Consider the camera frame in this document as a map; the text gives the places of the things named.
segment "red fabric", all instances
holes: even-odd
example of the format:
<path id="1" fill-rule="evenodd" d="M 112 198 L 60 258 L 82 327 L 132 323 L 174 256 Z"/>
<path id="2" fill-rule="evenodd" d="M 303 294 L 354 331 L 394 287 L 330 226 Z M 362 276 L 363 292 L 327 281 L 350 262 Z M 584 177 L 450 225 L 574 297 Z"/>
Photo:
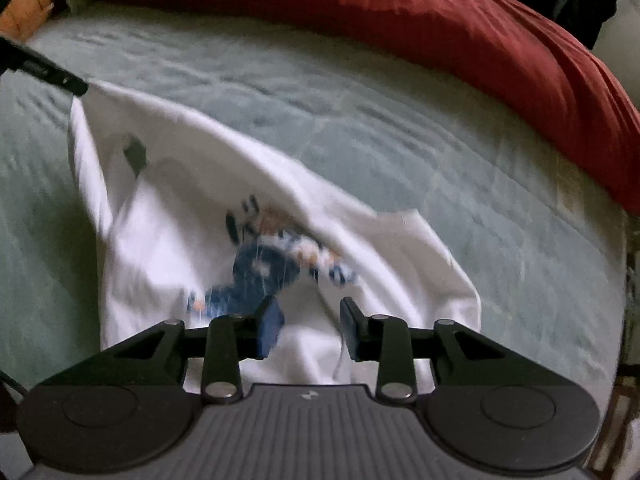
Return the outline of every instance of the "red fabric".
<path id="1" fill-rule="evenodd" d="M 509 105 L 640 214 L 640 114 L 604 63 L 515 0 L 107 0 L 225 12 L 349 36 Z"/>

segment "white t-shirt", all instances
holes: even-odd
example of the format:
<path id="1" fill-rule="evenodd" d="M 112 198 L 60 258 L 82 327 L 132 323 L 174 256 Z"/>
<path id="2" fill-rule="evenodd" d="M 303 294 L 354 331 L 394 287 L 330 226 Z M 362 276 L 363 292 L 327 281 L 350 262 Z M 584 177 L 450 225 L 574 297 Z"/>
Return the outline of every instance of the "white t-shirt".
<path id="1" fill-rule="evenodd" d="M 192 328 L 247 313 L 260 288 L 285 323 L 268 358 L 242 362 L 245 384 L 373 386 L 377 364 L 342 351 L 345 296 L 366 316 L 479 329 L 474 286 L 417 211 L 378 214 L 195 110 L 92 82 L 72 105 L 70 161 L 106 247 L 103 348 L 167 318 Z M 415 365 L 418 390 L 431 390 L 428 363 Z M 197 374 L 190 367 L 188 389 Z"/>

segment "mattress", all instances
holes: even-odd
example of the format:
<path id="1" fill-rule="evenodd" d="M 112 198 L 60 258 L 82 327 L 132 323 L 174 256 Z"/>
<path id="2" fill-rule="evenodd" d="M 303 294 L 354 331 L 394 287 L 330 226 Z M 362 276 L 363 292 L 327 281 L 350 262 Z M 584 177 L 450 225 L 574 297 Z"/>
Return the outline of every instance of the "mattress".
<path id="1" fill-rule="evenodd" d="M 358 43 L 241 18 L 95 4 L 31 46 L 196 108 L 378 211 L 417 209 L 477 287 L 482 332 L 604 410 L 626 216 L 503 104 Z M 0 88 L 0 362 L 33 384 L 97 350 L 95 237 L 68 169 L 70 96 L 21 74 Z"/>

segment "black cable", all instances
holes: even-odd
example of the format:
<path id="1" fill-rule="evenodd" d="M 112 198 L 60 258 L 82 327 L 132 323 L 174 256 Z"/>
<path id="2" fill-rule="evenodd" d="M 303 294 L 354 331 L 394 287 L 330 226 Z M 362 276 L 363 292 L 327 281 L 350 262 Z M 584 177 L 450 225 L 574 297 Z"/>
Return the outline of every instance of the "black cable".
<path id="1" fill-rule="evenodd" d="M 27 388 L 25 388 L 24 386 L 22 386 L 18 381 L 16 381 L 15 379 L 12 379 L 11 377 L 9 377 L 7 374 L 5 374 L 2 370 L 0 370 L 0 382 L 6 384 L 7 386 L 9 386 L 12 390 L 15 390 L 16 392 L 18 392 L 19 394 L 21 394 L 21 396 L 26 397 L 27 394 L 29 393 L 29 391 L 27 390 Z"/>

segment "ribbed gray panel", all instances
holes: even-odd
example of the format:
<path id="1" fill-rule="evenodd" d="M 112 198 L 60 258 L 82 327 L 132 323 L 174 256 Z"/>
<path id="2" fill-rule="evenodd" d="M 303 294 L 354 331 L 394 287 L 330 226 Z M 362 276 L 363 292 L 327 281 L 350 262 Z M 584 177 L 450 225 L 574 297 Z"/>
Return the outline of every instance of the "ribbed gray panel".
<path id="1" fill-rule="evenodd" d="M 209 406 L 178 446 L 130 471 L 78 476 L 37 466 L 24 480 L 490 480 L 436 446 L 409 410 L 363 386 L 258 385 Z M 573 469 L 548 480 L 584 480 Z"/>

